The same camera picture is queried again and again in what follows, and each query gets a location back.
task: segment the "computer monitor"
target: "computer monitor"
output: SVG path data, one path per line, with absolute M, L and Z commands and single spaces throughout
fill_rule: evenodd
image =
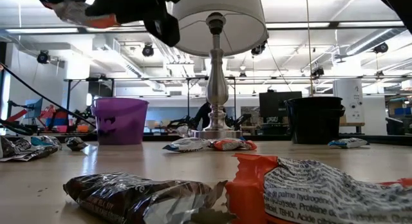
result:
M 34 102 L 33 100 L 26 101 L 27 114 L 25 118 L 37 118 L 41 115 L 41 108 L 43 106 L 43 98 L 40 98 L 38 101 Z
M 301 97 L 302 91 L 260 93 L 260 117 L 285 117 L 288 115 L 285 101 Z

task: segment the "table lamp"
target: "table lamp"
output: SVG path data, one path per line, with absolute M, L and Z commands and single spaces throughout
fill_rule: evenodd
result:
M 173 6 L 179 20 L 181 51 L 210 56 L 211 74 L 206 98 L 211 104 L 211 122 L 199 138 L 238 138 L 241 132 L 225 124 L 223 105 L 229 99 L 222 70 L 223 57 L 251 50 L 268 39 L 261 0 L 180 0 Z

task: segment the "white candy wrapper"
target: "white candy wrapper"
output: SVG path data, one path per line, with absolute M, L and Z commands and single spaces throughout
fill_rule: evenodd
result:
M 332 141 L 328 145 L 341 147 L 343 149 L 349 149 L 349 148 L 362 147 L 365 145 L 369 145 L 369 143 L 368 141 L 360 139 L 360 138 L 347 138 L 347 139 L 340 139 L 337 141 Z
M 190 153 L 195 151 L 201 151 L 202 149 L 208 149 L 211 146 L 209 140 L 204 140 L 201 138 L 181 138 L 166 145 L 163 149 L 174 151 L 178 153 Z
M 90 5 L 83 2 L 65 1 L 58 4 L 46 3 L 45 5 L 53 9 L 60 20 L 67 23 L 92 28 L 109 28 L 112 26 L 119 26 L 116 22 L 116 16 L 114 14 L 87 16 L 85 11 Z
M 183 138 L 189 138 L 189 137 L 192 136 L 192 135 L 191 135 L 191 130 L 189 129 L 188 126 L 180 126 L 180 127 L 178 127 L 178 128 L 176 129 L 176 133 L 178 133 L 178 135 L 179 135 L 180 137 L 183 137 Z

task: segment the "white lampshade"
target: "white lampshade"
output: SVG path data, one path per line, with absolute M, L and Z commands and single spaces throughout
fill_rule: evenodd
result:
M 220 35 L 225 56 L 243 53 L 268 38 L 261 0 L 181 0 L 173 6 L 179 20 L 181 51 L 208 56 L 212 49 L 212 34 L 206 18 L 219 12 L 226 18 Z

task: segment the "desk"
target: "desk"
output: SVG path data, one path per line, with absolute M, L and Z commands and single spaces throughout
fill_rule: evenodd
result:
M 356 133 L 361 134 L 362 133 L 362 127 L 365 126 L 365 123 L 347 123 L 347 122 L 341 122 L 339 124 L 340 127 L 356 127 Z
M 63 191 L 63 183 L 75 176 L 127 172 L 154 180 L 195 180 L 213 185 L 232 180 L 238 170 L 233 151 L 179 154 L 162 150 L 166 144 L 169 142 L 91 145 L 81 152 L 72 152 L 64 147 L 63 151 L 32 162 L 0 163 L 1 223 L 104 223 L 80 209 Z M 371 149 L 347 150 L 331 149 L 325 145 L 295 145 L 291 141 L 256 144 L 257 151 L 248 153 L 319 160 L 342 169 L 357 180 L 388 182 L 411 176 L 410 147 L 371 144 Z M 224 201 L 223 197 L 216 205 L 222 209 Z

